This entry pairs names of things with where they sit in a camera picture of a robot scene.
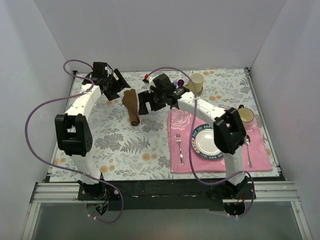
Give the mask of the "brown cloth napkin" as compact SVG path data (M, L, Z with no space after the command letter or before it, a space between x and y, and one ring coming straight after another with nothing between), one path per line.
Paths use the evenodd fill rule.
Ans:
M130 124L132 126L138 126L140 124L140 118L138 113L137 93L135 89L126 90L124 92L122 104L127 108Z

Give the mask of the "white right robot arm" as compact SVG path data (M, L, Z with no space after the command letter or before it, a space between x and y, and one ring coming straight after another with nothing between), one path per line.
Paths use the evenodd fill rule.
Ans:
M138 94L139 115L147 115L150 104L151 111L158 111L166 106L193 114L213 128L215 146L223 153L226 178L211 182L209 186L225 184L227 196L237 199L245 192L248 175L244 163L237 156L243 152L243 144L247 135L238 110L223 109L199 99L184 86L175 87L166 74L154 79L145 75L143 82L148 89Z

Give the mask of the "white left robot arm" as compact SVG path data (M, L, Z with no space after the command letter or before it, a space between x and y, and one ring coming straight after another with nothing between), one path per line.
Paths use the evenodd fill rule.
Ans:
M88 124L89 115L97 100L105 95L109 101L119 98L119 92L130 85L118 69L106 62L94 62L92 71L83 79L80 92L64 114L55 119L58 148L70 156L82 177L78 180L84 192L95 200L103 199L107 187L90 153L93 136Z

